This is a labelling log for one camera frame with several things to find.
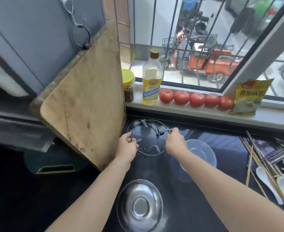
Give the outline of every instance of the plastic jar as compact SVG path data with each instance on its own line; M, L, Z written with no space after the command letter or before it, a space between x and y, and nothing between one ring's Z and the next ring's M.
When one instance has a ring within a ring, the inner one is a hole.
M125 102L132 102L135 96L135 75L131 70L122 69Z

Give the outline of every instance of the hand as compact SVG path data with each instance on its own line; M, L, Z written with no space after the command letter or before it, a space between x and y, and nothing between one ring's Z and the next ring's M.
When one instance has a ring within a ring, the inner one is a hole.
M136 143L136 139L133 138L131 141L130 137L131 133L126 133L119 138L115 153L115 160L121 164L124 164L126 167L128 167L128 169L131 161L136 156L137 148L139 147L139 145Z
M173 128L170 131L171 134L167 134L167 139L166 139L167 152L175 156L178 153L188 150L186 141L183 135L179 133L179 129Z

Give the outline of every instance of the wooden cutting board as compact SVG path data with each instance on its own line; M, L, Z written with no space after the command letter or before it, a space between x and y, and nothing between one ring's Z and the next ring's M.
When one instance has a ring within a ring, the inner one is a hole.
M126 120L114 22L107 23L30 105L31 112L77 153L103 170Z

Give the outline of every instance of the red tomato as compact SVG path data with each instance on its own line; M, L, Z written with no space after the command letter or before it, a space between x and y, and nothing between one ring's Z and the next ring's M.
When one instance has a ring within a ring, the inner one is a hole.
M234 106L234 99L230 96L223 96L221 97L218 105L218 109L220 111L227 111L233 108Z
M163 89L159 94L159 99L163 103L169 103L173 100L173 92L171 89Z
M219 104L220 97L217 94L208 94L206 96L206 107L214 108Z
M206 97L202 93L192 93L189 104L192 107L201 107L206 102Z
M178 90L174 95L174 101L177 105L185 105L189 101L189 94L184 90Z

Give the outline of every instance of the right hand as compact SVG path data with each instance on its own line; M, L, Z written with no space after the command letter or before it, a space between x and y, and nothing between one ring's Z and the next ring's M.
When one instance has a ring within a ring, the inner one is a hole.
M171 134L167 134L167 139L166 139L167 152L175 156L178 153L182 153L188 150L186 141L183 135L179 133L179 129L173 128L170 131Z

